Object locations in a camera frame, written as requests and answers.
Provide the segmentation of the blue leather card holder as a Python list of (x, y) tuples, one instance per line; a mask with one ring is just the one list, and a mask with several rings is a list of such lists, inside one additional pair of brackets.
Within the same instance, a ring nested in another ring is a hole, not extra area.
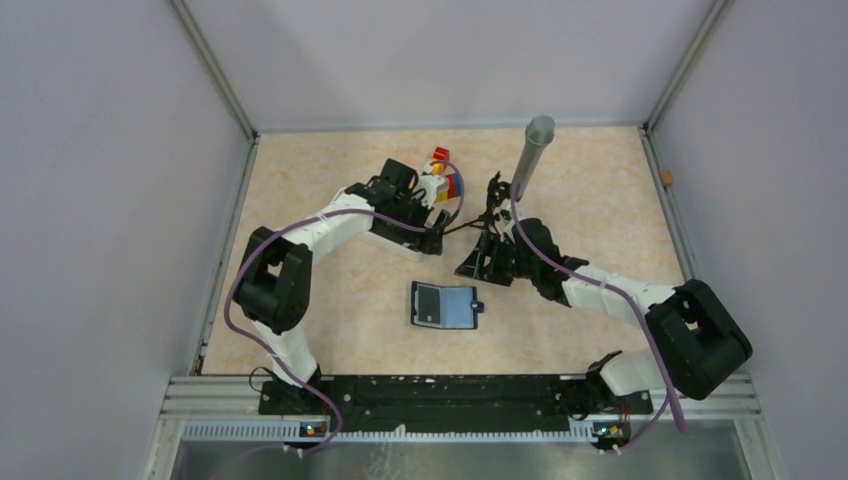
[(437, 330), (476, 330), (479, 326), (479, 316), (485, 312), (485, 304), (478, 298), (477, 289), (471, 286), (439, 286), (425, 282), (412, 281), (410, 285), (407, 306), (409, 323), (412, 323), (413, 295), (416, 285), (424, 284), (441, 289), (441, 328)]

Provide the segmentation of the black card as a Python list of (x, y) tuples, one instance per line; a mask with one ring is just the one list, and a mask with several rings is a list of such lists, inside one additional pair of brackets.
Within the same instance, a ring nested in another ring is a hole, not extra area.
[(413, 297), (412, 323), (428, 328), (441, 328), (441, 289), (417, 284)]

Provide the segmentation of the black mini tripod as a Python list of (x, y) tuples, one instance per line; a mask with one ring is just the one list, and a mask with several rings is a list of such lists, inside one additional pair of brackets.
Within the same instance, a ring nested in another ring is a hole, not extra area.
[(501, 213), (501, 206), (509, 199), (510, 187), (509, 182), (501, 180), (501, 172), (498, 171), (488, 182), (485, 210), (473, 220), (446, 229), (444, 235), (470, 228), (499, 236), (498, 223), (508, 217), (508, 214)]

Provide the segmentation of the grey microphone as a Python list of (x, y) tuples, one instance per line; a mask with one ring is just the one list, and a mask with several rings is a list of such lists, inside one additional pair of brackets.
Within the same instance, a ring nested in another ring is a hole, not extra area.
[(534, 117), (525, 128), (524, 145), (511, 180), (512, 199), (519, 202), (546, 148), (554, 141), (556, 122), (549, 115)]

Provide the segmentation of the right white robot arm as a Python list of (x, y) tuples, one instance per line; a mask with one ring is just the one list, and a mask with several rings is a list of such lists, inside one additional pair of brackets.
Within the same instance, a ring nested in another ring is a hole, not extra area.
[(638, 281), (563, 254), (538, 218), (510, 232), (484, 231), (456, 275), (500, 286), (528, 280), (549, 301), (639, 328), (647, 347), (609, 353), (589, 369), (589, 404), (612, 412), (627, 395), (671, 389), (703, 400), (753, 355), (753, 345), (704, 281), (673, 286)]

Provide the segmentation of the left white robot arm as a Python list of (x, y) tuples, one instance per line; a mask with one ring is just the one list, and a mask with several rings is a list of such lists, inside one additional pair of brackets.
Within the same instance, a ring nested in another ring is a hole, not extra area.
[(364, 237), (390, 253), (420, 260), (443, 251), (443, 235), (456, 212), (434, 207), (461, 194), (461, 176), (445, 159), (421, 170), (387, 159), (379, 174), (342, 188), (315, 214), (250, 236), (225, 304), (237, 304), (254, 325), (251, 340), (274, 363), (283, 401), (297, 413), (319, 404), (319, 365), (300, 322), (311, 297), (312, 271), (348, 241)]

